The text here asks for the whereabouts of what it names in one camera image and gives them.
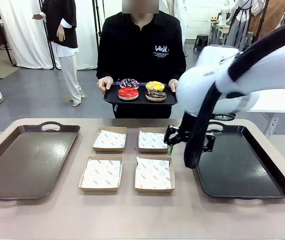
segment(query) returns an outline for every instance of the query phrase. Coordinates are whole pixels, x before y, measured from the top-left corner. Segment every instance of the black jacket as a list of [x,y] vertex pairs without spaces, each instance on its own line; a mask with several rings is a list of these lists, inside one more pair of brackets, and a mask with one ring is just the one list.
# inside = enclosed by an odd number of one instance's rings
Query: black jacket
[[[44,0],[41,11],[46,14],[46,26],[50,41],[71,49],[78,48],[75,0]],[[65,41],[60,42],[57,30],[62,19],[72,25],[72,28],[64,28]]]
[[164,12],[140,30],[130,14],[106,19],[98,50],[97,77],[168,84],[186,70],[180,22]]

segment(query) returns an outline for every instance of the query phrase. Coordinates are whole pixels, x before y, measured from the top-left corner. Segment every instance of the white backdrop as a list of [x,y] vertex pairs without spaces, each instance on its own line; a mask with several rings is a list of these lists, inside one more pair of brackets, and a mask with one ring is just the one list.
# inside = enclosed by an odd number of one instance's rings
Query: white backdrop
[[[77,68],[97,67],[97,43],[93,5],[91,0],[75,0],[77,8]],[[99,0],[102,19],[102,0]],[[38,0],[0,0],[0,15],[4,22],[9,44],[19,67],[50,69],[53,64],[47,44],[43,21],[33,20],[40,12]],[[59,59],[55,53],[56,64]]]

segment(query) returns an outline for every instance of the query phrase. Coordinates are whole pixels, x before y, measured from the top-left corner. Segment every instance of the black stool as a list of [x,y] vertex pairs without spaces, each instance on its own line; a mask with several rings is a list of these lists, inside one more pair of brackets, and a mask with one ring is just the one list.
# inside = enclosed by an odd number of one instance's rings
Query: black stool
[[194,42],[193,50],[197,49],[197,51],[202,51],[204,47],[208,45],[208,35],[207,34],[199,34],[197,35],[196,41]]

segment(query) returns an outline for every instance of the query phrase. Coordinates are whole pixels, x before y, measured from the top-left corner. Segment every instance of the person's right hand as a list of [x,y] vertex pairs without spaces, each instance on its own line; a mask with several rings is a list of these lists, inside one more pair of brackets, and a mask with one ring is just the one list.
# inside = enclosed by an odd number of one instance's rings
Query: person's right hand
[[42,19],[43,19],[43,16],[40,15],[40,14],[35,14],[35,15],[32,16],[32,19],[42,20]]
[[97,85],[102,93],[105,93],[106,90],[109,90],[113,85],[114,80],[111,76],[106,76],[98,80]]

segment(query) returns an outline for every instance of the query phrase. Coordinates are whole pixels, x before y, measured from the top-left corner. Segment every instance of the open paper box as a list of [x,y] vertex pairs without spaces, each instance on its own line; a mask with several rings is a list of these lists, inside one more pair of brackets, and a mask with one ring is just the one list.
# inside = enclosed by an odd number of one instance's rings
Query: open paper box
[[167,131],[167,127],[141,127],[139,128],[138,134],[138,149],[141,153],[159,153],[159,154],[167,154],[168,148],[140,148],[140,134],[141,131],[143,133],[155,133],[155,134],[165,134]]
[[170,184],[171,188],[169,189],[143,189],[138,188],[136,186],[136,170],[135,170],[135,181],[134,181],[134,188],[139,193],[172,193],[175,189],[175,174],[174,174],[174,166],[173,166],[173,160],[171,157],[166,156],[138,156],[141,159],[152,159],[152,160],[163,160],[163,161],[169,161],[169,174],[170,174]]
[[122,153],[125,149],[126,146],[126,140],[125,140],[125,146],[122,148],[100,148],[100,147],[94,147],[94,144],[101,133],[102,130],[113,132],[113,133],[118,133],[118,134],[126,134],[127,137],[127,127],[117,127],[117,126],[107,126],[107,127],[99,127],[96,133],[96,136],[94,138],[94,141],[92,143],[92,148],[95,152],[101,153]]
[[[120,161],[118,187],[113,187],[113,188],[87,188],[87,187],[82,187],[83,180],[84,180],[84,174],[85,174],[85,171],[87,168],[87,163],[88,163],[89,159]],[[88,158],[88,161],[86,162],[86,165],[82,171],[78,187],[81,190],[83,190],[84,192],[117,192],[119,189],[119,186],[121,184],[122,170],[123,170],[123,157],[122,156],[90,156]]]

